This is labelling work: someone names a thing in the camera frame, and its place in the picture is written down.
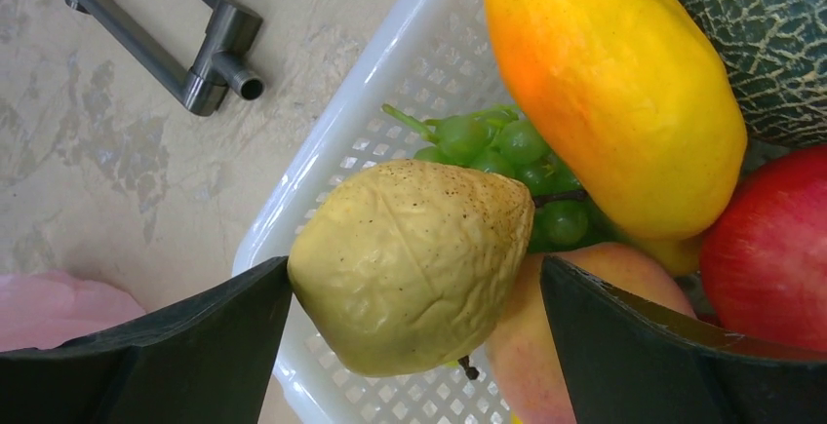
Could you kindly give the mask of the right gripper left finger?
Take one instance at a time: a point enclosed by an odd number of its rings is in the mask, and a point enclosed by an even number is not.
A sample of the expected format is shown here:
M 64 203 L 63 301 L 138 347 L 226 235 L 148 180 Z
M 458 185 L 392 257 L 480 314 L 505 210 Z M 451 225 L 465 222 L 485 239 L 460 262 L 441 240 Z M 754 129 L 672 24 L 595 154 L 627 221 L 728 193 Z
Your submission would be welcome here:
M 283 256 L 114 328 L 1 356 L 5 423 L 255 423 L 292 300 Z

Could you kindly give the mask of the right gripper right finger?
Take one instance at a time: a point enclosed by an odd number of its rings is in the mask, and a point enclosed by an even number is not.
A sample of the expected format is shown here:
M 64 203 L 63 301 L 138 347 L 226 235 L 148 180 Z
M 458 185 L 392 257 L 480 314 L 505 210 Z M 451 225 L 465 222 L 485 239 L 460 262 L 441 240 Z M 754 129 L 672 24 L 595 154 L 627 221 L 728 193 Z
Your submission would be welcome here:
M 826 357 L 714 327 L 557 256 L 539 285 L 580 423 L 822 423 Z

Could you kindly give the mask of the peach fake fruit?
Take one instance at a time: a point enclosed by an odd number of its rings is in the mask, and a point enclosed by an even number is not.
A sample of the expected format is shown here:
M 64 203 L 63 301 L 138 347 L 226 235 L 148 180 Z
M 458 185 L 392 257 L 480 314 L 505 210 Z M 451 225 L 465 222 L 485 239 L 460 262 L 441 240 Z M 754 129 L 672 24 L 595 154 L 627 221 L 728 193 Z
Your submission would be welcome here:
M 629 246 L 604 242 L 559 254 L 609 283 L 654 303 L 695 316 L 677 283 L 652 258 Z M 486 341 L 499 392 L 524 423 L 575 421 L 539 285 L 544 255 L 528 255 L 504 311 Z

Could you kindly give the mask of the red fake apple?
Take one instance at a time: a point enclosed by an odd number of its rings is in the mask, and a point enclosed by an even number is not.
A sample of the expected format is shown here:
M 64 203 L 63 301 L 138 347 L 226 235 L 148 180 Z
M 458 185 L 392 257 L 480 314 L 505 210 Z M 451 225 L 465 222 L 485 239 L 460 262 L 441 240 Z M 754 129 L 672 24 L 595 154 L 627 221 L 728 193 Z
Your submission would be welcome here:
M 825 351 L 825 146 L 768 162 L 739 185 L 704 239 L 700 276 L 724 328 Z

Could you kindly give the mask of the pink plastic bag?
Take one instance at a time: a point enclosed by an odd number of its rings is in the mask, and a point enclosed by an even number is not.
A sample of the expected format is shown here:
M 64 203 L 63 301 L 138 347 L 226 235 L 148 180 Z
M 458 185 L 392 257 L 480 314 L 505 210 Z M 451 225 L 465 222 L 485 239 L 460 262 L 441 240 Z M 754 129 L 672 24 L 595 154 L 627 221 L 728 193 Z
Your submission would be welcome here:
M 141 317 L 126 291 L 65 271 L 1 277 L 1 350 L 52 349 Z

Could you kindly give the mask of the tan fake pear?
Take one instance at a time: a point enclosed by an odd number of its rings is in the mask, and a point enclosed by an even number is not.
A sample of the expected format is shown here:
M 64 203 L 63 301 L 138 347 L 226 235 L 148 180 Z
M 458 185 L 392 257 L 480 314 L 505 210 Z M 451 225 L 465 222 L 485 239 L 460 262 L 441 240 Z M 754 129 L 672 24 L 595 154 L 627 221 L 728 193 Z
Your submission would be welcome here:
M 368 377 L 423 372 L 490 336 L 533 217 L 518 180 L 388 161 L 329 194 L 295 238 L 289 277 L 345 367 Z

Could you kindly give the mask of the orange yellow fake papaya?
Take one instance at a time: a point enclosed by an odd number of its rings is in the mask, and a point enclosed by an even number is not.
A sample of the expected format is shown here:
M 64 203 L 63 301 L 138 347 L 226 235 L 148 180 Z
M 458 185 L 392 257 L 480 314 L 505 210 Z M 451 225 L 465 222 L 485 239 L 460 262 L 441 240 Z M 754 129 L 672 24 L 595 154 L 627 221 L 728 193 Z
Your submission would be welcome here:
M 484 0 L 509 94 L 627 234 L 684 239 L 727 206 L 747 134 L 677 0 Z

